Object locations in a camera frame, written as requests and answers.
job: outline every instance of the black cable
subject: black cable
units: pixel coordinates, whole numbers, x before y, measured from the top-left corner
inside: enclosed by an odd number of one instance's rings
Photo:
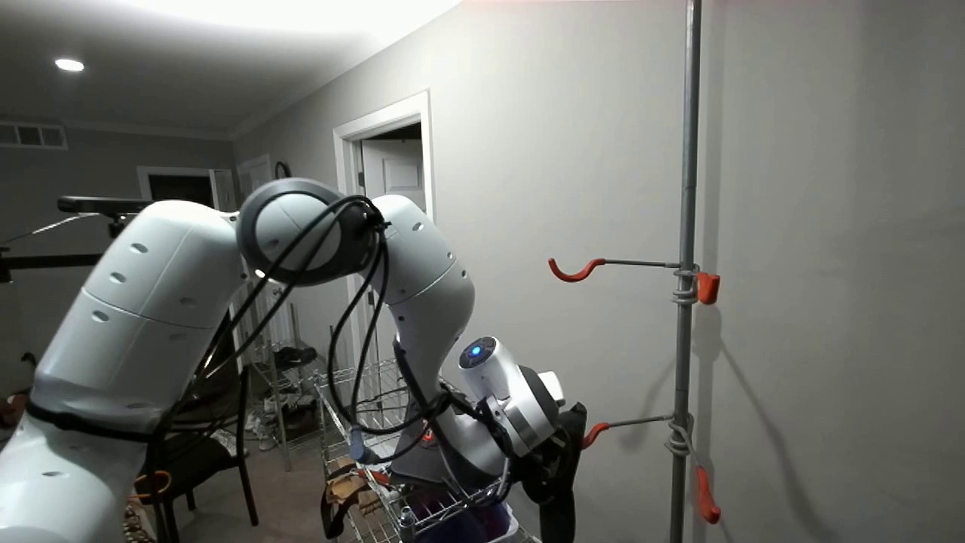
[[[359,412],[359,390],[362,390],[364,366],[368,366],[368,346],[372,346],[373,328],[377,328],[383,303],[387,303],[387,282],[388,282],[388,246],[387,246],[387,238],[381,238],[381,258],[387,258],[383,261],[383,286],[381,286],[381,298],[373,303],[373,313],[368,320],[364,339],[362,339],[362,358],[359,358],[359,369],[356,369],[352,403],[349,403],[352,417]]]
[[[359,403],[373,403],[373,400],[381,400],[381,398],[387,398],[387,396],[399,396],[399,391],[408,391],[408,386],[383,390],[383,391],[377,391],[377,396],[362,398]]]
[[[362,295],[364,295],[373,270],[377,270],[377,261],[368,268],[362,286],[356,289],[356,295],[349,298],[349,303],[342,311],[342,315],[338,315],[338,323],[333,323],[333,328],[332,328],[332,339],[329,339],[329,375],[326,375],[326,376],[329,376],[329,396],[332,396],[332,400],[333,400],[338,417],[348,418],[348,421],[352,421],[352,426],[359,426],[359,421],[356,421],[356,417],[349,412],[349,406],[342,400],[342,391],[338,391],[338,338],[342,338],[348,320],[352,315],[352,311],[359,307],[359,301],[362,301]]]
[[[302,245],[302,238],[322,223],[329,214],[342,216],[349,204],[356,201],[368,201],[362,195],[348,195],[338,199],[333,204],[322,207],[312,220],[306,220],[298,235],[281,249],[281,255],[275,255],[275,261],[269,266],[269,270],[257,281],[257,286],[245,295],[241,307],[231,313],[229,324],[224,328],[224,334],[218,334],[218,339],[209,343],[203,366],[209,366],[209,358],[214,356],[218,343],[225,339],[225,334],[231,334],[238,328],[238,323],[245,320],[245,313],[251,311],[251,303],[257,301],[257,295],[265,289],[269,278],[283,266],[283,258]],[[306,255],[298,266],[294,281],[306,270],[306,261],[317,255],[317,249],[322,246],[322,240],[329,238],[329,233],[333,228],[333,223],[329,223],[329,228],[312,240],[312,246],[306,249]],[[269,307],[269,313],[253,324],[253,330],[246,334],[246,339],[241,339],[238,351],[225,354],[224,358],[218,358],[214,366],[241,356],[257,338],[258,330],[269,324],[269,320],[281,311],[281,303],[286,301],[286,295],[292,291],[292,282],[286,282],[286,289],[275,298],[275,303]]]

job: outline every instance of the door frame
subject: door frame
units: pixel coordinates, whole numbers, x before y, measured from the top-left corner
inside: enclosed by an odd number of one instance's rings
[[[338,169],[338,191],[356,192],[356,174],[362,172],[359,146],[364,139],[392,132],[402,125],[418,122],[421,136],[421,191],[425,191],[425,214],[434,220],[434,191],[432,191],[432,99],[428,91],[362,113],[349,122],[332,130],[333,142],[333,169]]]

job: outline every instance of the wall hook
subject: wall hook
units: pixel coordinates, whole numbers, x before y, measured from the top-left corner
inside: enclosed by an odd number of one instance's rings
[[[710,489],[710,474],[705,463],[698,463],[694,470],[694,489],[697,489],[697,509],[698,509],[698,517],[708,521],[708,524],[716,524],[721,521],[721,507],[713,501],[713,489]]]
[[[558,258],[549,258],[549,270],[565,282],[583,282],[587,281],[600,266],[642,266],[642,268],[676,268],[683,270],[678,261],[655,261],[655,258],[587,258],[576,270],[565,270]],[[697,298],[698,303],[713,303],[721,291],[721,273],[694,268],[687,278],[697,278],[697,286],[687,298]]]

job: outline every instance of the white wall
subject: white wall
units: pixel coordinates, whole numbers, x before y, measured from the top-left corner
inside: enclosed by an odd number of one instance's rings
[[[225,169],[231,149],[209,139],[161,139],[125,132],[66,130],[68,149],[0,146],[0,245],[60,220],[58,195],[138,195],[135,167]],[[43,238],[13,240],[10,253],[93,253],[108,240],[103,220],[64,227]],[[13,270],[0,282],[0,391],[20,386],[20,354],[43,356],[88,268]]]
[[[676,255],[680,2],[466,2],[234,142],[333,183],[332,130],[432,93],[437,223],[469,334],[562,372],[592,417],[669,411],[671,278],[545,255]],[[961,541],[965,2],[708,0],[691,541]],[[583,457],[580,541],[666,541],[664,427]]]

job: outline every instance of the ceiling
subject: ceiling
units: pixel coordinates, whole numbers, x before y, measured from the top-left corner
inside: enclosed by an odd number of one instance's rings
[[[455,2],[0,0],[0,120],[231,139]]]

